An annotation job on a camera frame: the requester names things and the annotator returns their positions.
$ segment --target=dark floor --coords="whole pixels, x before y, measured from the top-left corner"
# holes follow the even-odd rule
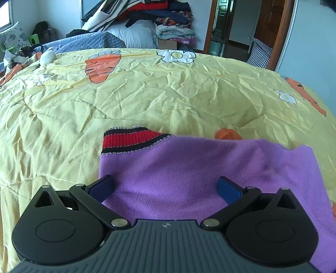
[[[214,35],[211,36],[209,54],[224,57],[228,59],[236,59],[242,62],[247,62],[249,58],[248,49],[237,46],[237,44],[229,41],[224,44]]]

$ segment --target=yellow bedspread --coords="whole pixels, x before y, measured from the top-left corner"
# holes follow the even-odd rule
[[[188,52],[91,49],[57,57],[0,89],[0,272],[19,261],[11,233],[38,188],[95,181],[112,126],[206,138],[231,128],[243,139],[309,145],[336,201],[336,119],[305,86],[296,91],[275,72]]]

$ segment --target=silver screw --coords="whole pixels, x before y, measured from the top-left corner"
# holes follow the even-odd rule
[[[206,226],[206,227],[217,227],[219,226],[219,221],[216,220],[216,219],[206,219],[203,221],[203,224]]]
[[[128,224],[127,220],[122,219],[122,218],[114,219],[111,222],[111,225],[116,227],[116,228],[121,228],[121,227],[127,226],[127,224]]]

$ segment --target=cardboard box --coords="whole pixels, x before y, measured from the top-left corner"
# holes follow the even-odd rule
[[[159,39],[159,49],[177,49],[177,42],[172,40]]]

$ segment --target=baseboard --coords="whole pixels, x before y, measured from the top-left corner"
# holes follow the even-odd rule
[[[241,49],[245,49],[245,50],[249,50],[249,48],[250,48],[249,45],[245,45],[245,44],[242,44],[242,43],[239,43],[239,42],[236,42],[236,41],[231,41],[231,40],[229,40],[228,44],[232,45],[232,46],[235,46],[235,47],[238,47],[238,48],[241,48]]]
[[[195,51],[196,53],[202,53],[202,54],[203,54],[203,50],[194,49],[194,51]]]

